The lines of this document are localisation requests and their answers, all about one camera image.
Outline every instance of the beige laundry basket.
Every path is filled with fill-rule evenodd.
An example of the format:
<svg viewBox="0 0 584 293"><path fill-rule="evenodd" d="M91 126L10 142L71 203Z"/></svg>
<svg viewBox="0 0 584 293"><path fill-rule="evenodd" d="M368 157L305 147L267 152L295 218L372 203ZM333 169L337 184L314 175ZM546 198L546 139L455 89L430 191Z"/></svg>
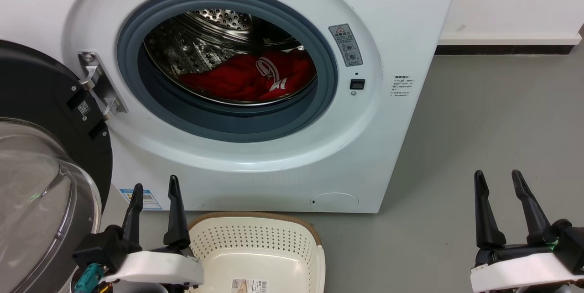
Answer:
<svg viewBox="0 0 584 293"><path fill-rule="evenodd" d="M292 216L214 212L188 225L203 262L192 293L323 293L325 254L316 230Z"/></svg>

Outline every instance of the black baseboard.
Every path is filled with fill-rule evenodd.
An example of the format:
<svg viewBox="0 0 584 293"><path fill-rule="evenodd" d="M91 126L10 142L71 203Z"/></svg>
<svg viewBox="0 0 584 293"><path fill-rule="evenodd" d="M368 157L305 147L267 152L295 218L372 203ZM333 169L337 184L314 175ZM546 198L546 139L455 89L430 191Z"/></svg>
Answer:
<svg viewBox="0 0 584 293"><path fill-rule="evenodd" d="M437 46L434 54L569 54L573 45Z"/></svg>

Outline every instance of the red clothing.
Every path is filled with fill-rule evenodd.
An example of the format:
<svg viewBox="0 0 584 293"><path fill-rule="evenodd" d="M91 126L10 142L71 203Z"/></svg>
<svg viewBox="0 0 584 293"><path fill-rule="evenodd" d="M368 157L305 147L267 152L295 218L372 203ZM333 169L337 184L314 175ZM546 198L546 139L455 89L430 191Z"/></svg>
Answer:
<svg viewBox="0 0 584 293"><path fill-rule="evenodd" d="M260 57L237 54L213 70L181 75L179 79L216 97L256 101L294 93L308 84L315 73L305 50L267 51Z"/></svg>

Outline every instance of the washing machine opening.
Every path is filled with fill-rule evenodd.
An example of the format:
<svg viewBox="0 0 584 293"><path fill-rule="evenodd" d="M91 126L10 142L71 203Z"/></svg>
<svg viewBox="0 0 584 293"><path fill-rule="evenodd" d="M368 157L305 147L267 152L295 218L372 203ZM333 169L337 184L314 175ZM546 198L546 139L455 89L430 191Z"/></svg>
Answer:
<svg viewBox="0 0 584 293"><path fill-rule="evenodd" d="M323 34L277 0L149 0L122 27L117 61L161 120L208 139L269 141L332 101L337 61Z"/></svg>
<svg viewBox="0 0 584 293"><path fill-rule="evenodd" d="M224 105L276 104L297 97L317 78L312 58L296 38L234 10L174 16L148 33L144 48L175 85Z"/></svg>

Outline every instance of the floor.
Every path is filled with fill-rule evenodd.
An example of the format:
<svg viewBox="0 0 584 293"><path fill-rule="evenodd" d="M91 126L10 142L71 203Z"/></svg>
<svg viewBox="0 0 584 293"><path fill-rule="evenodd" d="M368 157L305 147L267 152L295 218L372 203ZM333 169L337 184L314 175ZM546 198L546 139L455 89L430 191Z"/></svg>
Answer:
<svg viewBox="0 0 584 293"><path fill-rule="evenodd" d="M584 226L584 46L569 56L436 56L379 214L295 214L314 224L328 293L471 291L473 172L484 171L507 242L527 227L511 170L550 222ZM104 226L127 203L112 190ZM188 220L198 213L188 212ZM144 212L141 243L162 245L167 212Z"/></svg>

